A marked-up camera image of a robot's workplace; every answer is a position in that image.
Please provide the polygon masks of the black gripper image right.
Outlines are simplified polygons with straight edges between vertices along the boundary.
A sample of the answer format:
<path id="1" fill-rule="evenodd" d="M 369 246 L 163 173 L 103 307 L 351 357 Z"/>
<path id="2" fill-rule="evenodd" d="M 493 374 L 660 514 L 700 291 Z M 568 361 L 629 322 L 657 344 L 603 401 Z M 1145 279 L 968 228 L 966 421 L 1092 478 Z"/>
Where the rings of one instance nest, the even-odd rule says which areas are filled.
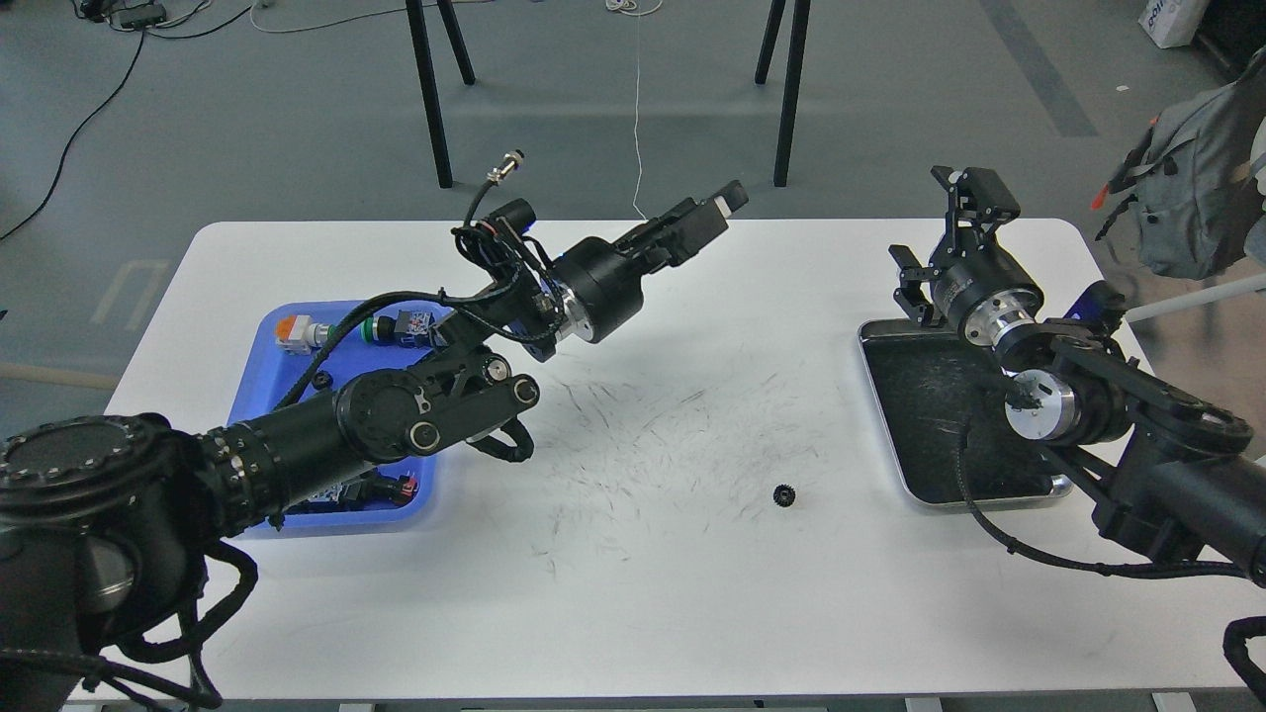
<path id="1" fill-rule="evenodd" d="M 993 168 L 936 165 L 931 174 L 947 193 L 946 246 L 933 252 L 931 266 L 908 246 L 889 246 L 898 266 L 894 302 L 919 327 L 941 327 L 942 313 L 968 343 L 998 345 L 1009 329 L 1032 323 L 1044 304 L 1036 281 L 998 245 L 998 231 L 1022 208 Z"/>

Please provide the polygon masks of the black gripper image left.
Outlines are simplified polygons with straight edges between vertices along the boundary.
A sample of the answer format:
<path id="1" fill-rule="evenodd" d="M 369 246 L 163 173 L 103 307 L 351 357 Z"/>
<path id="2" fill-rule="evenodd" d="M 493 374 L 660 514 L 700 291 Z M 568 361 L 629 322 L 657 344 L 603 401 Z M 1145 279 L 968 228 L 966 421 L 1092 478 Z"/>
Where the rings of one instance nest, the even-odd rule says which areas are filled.
<path id="1" fill-rule="evenodd" d="M 663 215 L 642 222 L 614 245 L 598 237 L 580 239 L 549 269 L 571 296 L 575 331 L 596 345 L 643 307 L 643 266 L 681 266 L 728 228 L 728 218 L 748 203 L 733 180 L 709 198 L 684 198 Z"/>

